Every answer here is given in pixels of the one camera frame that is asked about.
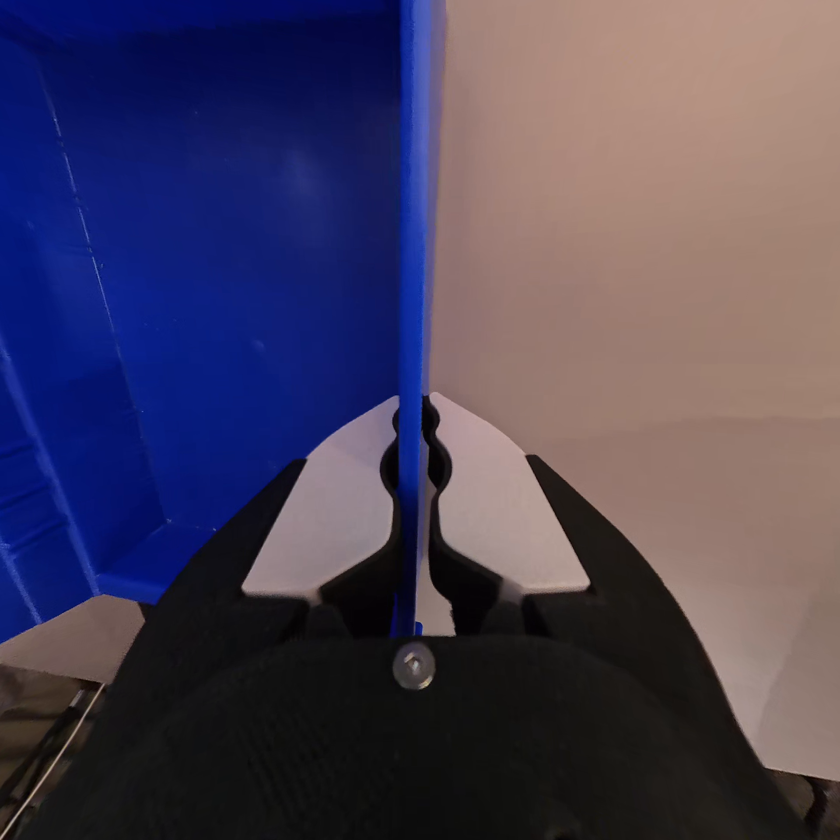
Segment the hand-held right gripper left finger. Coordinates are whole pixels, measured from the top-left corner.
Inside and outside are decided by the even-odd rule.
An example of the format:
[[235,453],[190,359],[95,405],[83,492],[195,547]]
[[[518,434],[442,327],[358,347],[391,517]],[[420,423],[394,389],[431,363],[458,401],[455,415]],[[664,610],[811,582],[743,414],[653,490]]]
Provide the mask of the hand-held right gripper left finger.
[[336,609],[354,636],[388,636],[403,577],[394,395],[306,457],[242,584],[247,596]]

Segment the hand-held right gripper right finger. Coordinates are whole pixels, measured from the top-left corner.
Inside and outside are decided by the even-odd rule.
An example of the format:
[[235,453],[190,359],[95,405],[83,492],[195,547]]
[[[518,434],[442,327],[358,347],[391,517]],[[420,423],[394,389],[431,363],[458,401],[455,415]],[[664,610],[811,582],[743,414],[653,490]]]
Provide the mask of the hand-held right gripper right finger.
[[453,635],[476,634],[499,602],[591,589],[517,444],[438,392],[424,398],[423,433],[428,576],[449,605]]

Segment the blue plastic bin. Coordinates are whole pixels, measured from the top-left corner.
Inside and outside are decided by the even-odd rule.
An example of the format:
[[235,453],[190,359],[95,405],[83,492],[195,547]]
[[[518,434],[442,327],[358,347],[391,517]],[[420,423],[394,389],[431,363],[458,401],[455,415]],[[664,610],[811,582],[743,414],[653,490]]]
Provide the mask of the blue plastic bin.
[[2,2],[2,642],[418,405],[445,2]]

